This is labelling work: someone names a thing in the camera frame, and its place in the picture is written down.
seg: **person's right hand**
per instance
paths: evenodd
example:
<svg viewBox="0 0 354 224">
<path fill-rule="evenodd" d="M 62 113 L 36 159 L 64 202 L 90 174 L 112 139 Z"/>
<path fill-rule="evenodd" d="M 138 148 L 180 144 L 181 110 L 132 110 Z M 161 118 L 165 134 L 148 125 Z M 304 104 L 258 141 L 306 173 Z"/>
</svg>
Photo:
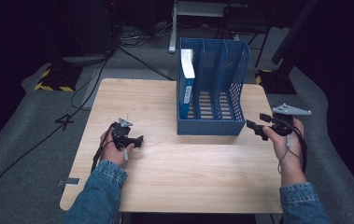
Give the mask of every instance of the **person's right hand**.
<svg viewBox="0 0 354 224">
<path fill-rule="evenodd" d="M 303 123 L 298 119 L 293 119 L 293 126 L 299 129 L 303 137 Z M 263 131 L 274 144 L 276 157 L 279 160 L 280 167 L 278 168 L 281 169 L 281 186 L 307 182 L 300 163 L 302 149 L 296 133 L 290 134 L 290 151 L 288 151 L 287 136 L 281 136 L 269 127 L 263 127 Z"/>
<path fill-rule="evenodd" d="M 293 119 L 293 126 L 299 129 L 299 131 L 302 134 L 302 137 L 304 136 L 304 125 L 301 121 L 298 119 Z M 295 155 L 292 153 L 288 152 L 286 155 L 287 151 L 287 136 L 281 136 L 275 131 L 273 131 L 271 128 L 264 126 L 263 127 L 264 133 L 272 140 L 275 148 L 275 153 L 276 157 L 278 160 L 282 163 L 284 162 L 289 162 L 289 161 L 296 161 L 298 160 L 298 157 L 300 157 L 302 150 L 301 150 L 301 145 L 299 143 L 299 138 L 296 135 L 296 133 L 292 132 L 290 134 L 290 151 L 293 152 Z"/>
<path fill-rule="evenodd" d="M 104 132 L 101 135 L 101 143 L 104 142 L 104 147 L 101 155 L 100 155 L 100 161 L 106 160 L 106 161 L 111 161 L 118 166 L 122 166 L 125 163 L 125 158 L 124 158 L 124 152 L 119 151 L 115 143 L 113 142 L 113 137 L 112 137 L 112 130 L 108 132 Z M 125 148 L 124 150 L 127 150 L 127 153 L 131 153 L 134 148 L 134 143 L 130 144 Z"/>
</svg>

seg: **dark background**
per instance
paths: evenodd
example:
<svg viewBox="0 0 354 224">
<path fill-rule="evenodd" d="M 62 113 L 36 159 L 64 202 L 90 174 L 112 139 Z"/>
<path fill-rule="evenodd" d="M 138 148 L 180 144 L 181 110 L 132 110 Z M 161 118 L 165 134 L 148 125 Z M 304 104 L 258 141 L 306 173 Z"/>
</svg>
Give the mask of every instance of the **dark background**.
<svg viewBox="0 0 354 224">
<path fill-rule="evenodd" d="M 82 54 L 52 2 L 33 2 L 0 0 L 0 130 L 24 95 L 22 80 L 50 60 L 51 47 L 41 38 L 54 41 L 56 55 Z M 68 15 L 65 1 L 56 2 Z M 122 21 L 152 34 L 153 24 L 171 19 L 171 6 L 172 1 L 126 0 L 118 12 Z M 38 35 L 38 30 L 47 35 Z M 319 1 L 289 53 L 299 57 L 295 65 L 325 92 L 329 136 L 354 174 L 354 2 Z"/>
</svg>

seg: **cable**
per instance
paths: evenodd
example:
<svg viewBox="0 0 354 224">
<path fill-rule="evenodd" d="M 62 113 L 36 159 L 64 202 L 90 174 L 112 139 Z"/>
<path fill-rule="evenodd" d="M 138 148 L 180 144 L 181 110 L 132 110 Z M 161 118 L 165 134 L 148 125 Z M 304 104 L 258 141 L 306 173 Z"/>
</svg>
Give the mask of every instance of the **cable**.
<svg viewBox="0 0 354 224">
<path fill-rule="evenodd" d="M 92 52 L 92 53 L 101 53 L 101 54 L 108 54 L 107 51 L 97 51 L 95 49 L 91 49 L 91 48 L 87 48 L 84 44 L 82 44 L 80 42 L 80 40 L 77 38 L 77 36 L 75 35 L 75 33 L 72 31 L 72 28 L 69 26 L 68 22 L 66 21 L 65 16 L 63 15 L 63 12 L 60 10 L 60 8 L 58 7 L 58 5 L 54 2 L 54 0 L 51 0 L 52 4 L 54 5 L 54 7 L 57 9 L 58 14 L 61 16 L 61 18 L 63 19 L 63 22 L 66 26 L 66 28 L 68 28 L 69 32 L 71 33 L 71 35 L 75 38 L 75 40 L 78 42 L 78 44 L 83 47 L 84 49 Z"/>
<path fill-rule="evenodd" d="M 104 145 L 104 142 L 107 140 L 107 136 L 109 135 L 111 129 L 112 129 L 111 126 L 109 126 L 109 128 L 107 128 L 106 134 L 105 134 L 104 138 L 103 138 L 102 141 L 101 141 L 100 147 L 97 149 L 97 152 L 95 153 L 94 157 L 92 158 L 92 169 L 91 169 L 91 173 L 92 173 L 92 171 L 94 171 L 95 167 L 97 166 L 98 159 L 100 158 L 100 155 L 101 155 L 101 153 L 102 153 L 104 147 L 105 147 L 107 144 L 113 142 L 113 140 L 112 140 L 112 141 L 110 141 L 110 142 L 107 142 L 107 143 Z"/>
<path fill-rule="evenodd" d="M 92 65 L 92 64 L 97 64 L 97 63 L 102 63 L 104 62 L 108 57 L 111 57 L 115 48 L 115 43 L 113 43 L 112 47 L 108 50 L 108 51 L 98 51 L 95 49 L 91 49 L 86 47 L 84 44 L 82 44 L 80 42 L 80 40 L 78 39 L 78 37 L 75 35 L 75 33 L 72 31 L 72 28 L 70 27 L 69 23 L 66 21 L 65 16 L 63 15 L 63 12 L 60 10 L 60 8 L 58 7 L 58 5 L 54 2 L 54 0 L 51 0 L 52 4 L 54 5 L 54 7 L 56 8 L 58 14 L 60 15 L 60 17 L 62 18 L 64 25 L 67 27 L 69 33 L 74 37 L 74 39 L 77 41 L 77 43 L 84 48 L 85 50 L 92 52 L 92 53 L 97 53 L 97 54 L 103 54 L 104 57 L 100 58 L 100 59 L 90 59 L 90 60 L 84 60 L 81 62 L 71 62 L 71 61 L 66 61 L 69 65 L 71 66 L 88 66 L 88 65 Z"/>
<path fill-rule="evenodd" d="M 74 95 L 72 96 L 71 98 L 71 106 L 73 106 L 75 109 L 78 109 L 78 106 L 75 106 L 74 105 L 74 98 L 76 96 L 76 94 L 81 91 L 85 86 L 87 86 L 96 76 L 97 76 L 97 71 L 98 71 L 98 68 L 101 66 L 101 63 L 97 66 L 97 68 L 95 69 L 95 73 L 94 73 L 94 76 L 92 76 L 92 78 L 90 78 L 90 80 L 88 80 L 86 83 L 84 83 L 84 85 L 82 87 L 80 87 L 77 91 L 75 91 Z M 81 109 L 83 111 L 91 111 L 90 109 Z"/>
<path fill-rule="evenodd" d="M 284 120 L 282 119 L 274 119 L 273 118 L 273 121 L 275 122 L 280 122 L 280 123 L 283 123 L 285 124 L 286 126 L 288 126 L 289 128 L 291 128 L 293 130 L 294 133 L 296 133 L 296 135 L 298 136 L 299 138 L 299 143 L 301 145 L 301 150 L 302 150 L 302 158 L 303 158 L 303 162 L 302 162 L 302 170 L 303 170 L 303 173 L 305 173 L 305 168 L 307 166 L 307 143 L 305 142 L 305 140 L 303 139 L 303 135 L 301 133 L 301 131 L 296 128 L 295 126 L 292 126 L 290 124 L 288 124 L 287 122 L 285 122 Z"/>
<path fill-rule="evenodd" d="M 124 162 L 124 164 L 123 164 L 123 166 L 121 167 L 121 169 L 126 168 L 126 167 L 127 167 L 127 165 L 128 165 L 128 161 L 125 161 L 125 162 Z"/>
<path fill-rule="evenodd" d="M 157 74 L 161 75 L 162 77 L 167 78 L 168 80 L 174 81 L 171 77 L 169 77 L 168 75 L 164 74 L 163 72 L 159 71 L 158 69 L 156 69 L 155 67 L 153 67 L 152 65 L 143 62 L 142 60 L 140 60 L 139 58 L 135 57 L 133 54 L 131 54 L 130 52 L 126 51 L 125 49 L 123 49 L 122 47 L 119 47 L 119 50 L 131 57 L 133 57 L 134 59 L 136 59 L 137 61 L 141 62 L 142 64 L 144 64 L 146 67 L 150 68 L 151 70 L 153 70 L 154 72 L 156 72 Z"/>
<path fill-rule="evenodd" d="M 89 97 L 83 102 L 83 104 L 69 117 L 66 119 L 66 121 L 64 123 L 62 123 L 61 125 L 59 125 L 54 131 L 52 131 L 50 134 L 48 134 L 44 139 L 42 139 L 41 141 L 39 141 L 39 143 L 37 143 L 36 145 L 34 145 L 33 147 L 31 147 L 28 151 L 26 151 L 25 153 L 23 153 L 21 156 L 19 156 L 14 162 L 12 162 L 1 174 L 0 174 L 0 178 L 8 171 L 10 170 L 17 162 L 19 162 L 22 158 L 24 158 L 26 155 L 28 155 L 30 152 L 34 151 L 34 149 L 36 149 L 37 147 L 39 147 L 41 144 L 43 144 L 46 140 L 48 140 L 49 138 L 51 138 L 55 133 L 57 133 L 57 131 L 59 131 L 61 128 L 63 128 L 63 126 L 71 119 L 73 118 L 80 110 L 81 108 L 83 108 L 83 106 L 89 101 L 90 97 L 92 96 L 92 94 L 94 93 L 95 87 L 98 84 L 98 81 L 100 79 L 100 76 L 102 74 L 102 71 L 104 69 L 105 64 L 107 63 L 107 61 L 109 60 L 110 57 L 106 58 L 106 61 L 103 63 L 99 76 L 97 78 L 97 81 L 95 82 L 94 88 L 92 89 L 92 92 L 90 93 Z"/>
<path fill-rule="evenodd" d="M 279 159 L 279 163 L 278 163 L 278 172 L 281 174 L 281 163 L 282 161 L 284 161 L 284 158 L 287 156 L 288 152 L 290 152 L 293 156 L 295 156 L 298 160 L 300 160 L 300 157 L 298 155 L 296 155 L 296 153 L 292 152 L 290 150 L 290 135 L 287 135 L 287 148 L 285 150 L 284 155 L 281 157 L 281 159 Z"/>
<path fill-rule="evenodd" d="M 155 35 L 158 37 L 151 37 L 151 36 L 147 36 L 147 35 L 135 35 L 135 31 L 124 31 L 124 33 L 127 33 L 128 35 L 121 34 L 120 45 L 125 48 L 141 47 L 141 46 L 145 45 L 146 43 L 148 43 L 150 40 L 158 40 L 158 39 L 164 37 L 165 35 L 170 35 L 171 33 L 162 34 L 162 32 L 167 30 L 168 28 L 170 28 L 172 24 L 173 23 L 171 22 L 171 23 L 167 24 L 166 26 L 164 26 L 162 29 L 160 29 L 160 31 L 158 31 L 157 34 Z M 131 39 L 136 39 L 134 44 L 126 43 L 126 40 L 131 40 Z"/>
<path fill-rule="evenodd" d="M 272 220 L 272 224 L 276 224 L 275 223 L 275 218 L 273 217 L 273 214 L 270 214 L 270 219 Z"/>
</svg>

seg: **white tag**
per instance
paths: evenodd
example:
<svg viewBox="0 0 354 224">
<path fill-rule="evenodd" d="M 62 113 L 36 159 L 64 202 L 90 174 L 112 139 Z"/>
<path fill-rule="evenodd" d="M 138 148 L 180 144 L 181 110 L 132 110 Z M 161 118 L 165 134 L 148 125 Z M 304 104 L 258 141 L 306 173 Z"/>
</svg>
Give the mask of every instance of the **white tag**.
<svg viewBox="0 0 354 224">
<path fill-rule="evenodd" d="M 188 104 L 191 101 L 191 86 L 187 86 L 185 90 L 185 98 L 183 104 Z"/>
</svg>

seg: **gray carpet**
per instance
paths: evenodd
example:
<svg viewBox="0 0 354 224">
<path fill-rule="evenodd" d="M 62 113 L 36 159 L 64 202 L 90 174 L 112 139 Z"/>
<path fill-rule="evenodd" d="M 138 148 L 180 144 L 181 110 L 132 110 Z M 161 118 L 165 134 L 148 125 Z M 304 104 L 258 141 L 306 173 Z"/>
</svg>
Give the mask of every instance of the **gray carpet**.
<svg viewBox="0 0 354 224">
<path fill-rule="evenodd" d="M 254 72 L 258 69 L 277 69 L 278 65 L 271 63 L 271 57 L 287 32 L 286 29 L 272 30 L 258 68 L 253 67 L 258 51 L 251 51 L 245 83 L 255 83 Z M 212 38 L 214 34 L 214 29 L 202 27 L 183 30 L 178 36 Z M 261 38 L 258 36 L 252 46 L 258 47 Z M 168 53 L 168 44 L 169 35 L 165 35 L 142 47 L 126 50 L 176 78 L 177 54 Z M 79 106 L 93 87 L 93 84 L 84 85 L 92 78 L 97 65 L 84 68 L 77 84 L 77 89 L 83 87 L 81 91 L 34 91 L 46 67 L 44 64 L 22 82 L 26 95 L 0 132 L 0 174 L 58 127 L 56 119 L 73 114 L 76 109 L 71 101 Z M 163 79 L 120 51 L 106 64 L 103 77 Z M 304 122 L 308 144 L 308 179 L 317 189 L 332 223 L 354 223 L 354 177 L 337 155 L 327 134 L 327 99 L 298 69 L 292 70 L 290 79 L 298 94 L 267 95 L 270 106 L 286 103 L 313 112 L 312 116 L 299 117 Z M 63 219 L 64 211 L 59 206 L 63 189 L 57 183 L 69 175 L 89 115 L 87 111 L 78 112 L 65 131 L 56 132 L 0 179 L 0 223 L 59 223 Z M 257 223 L 271 223 L 266 214 L 256 218 Z"/>
</svg>

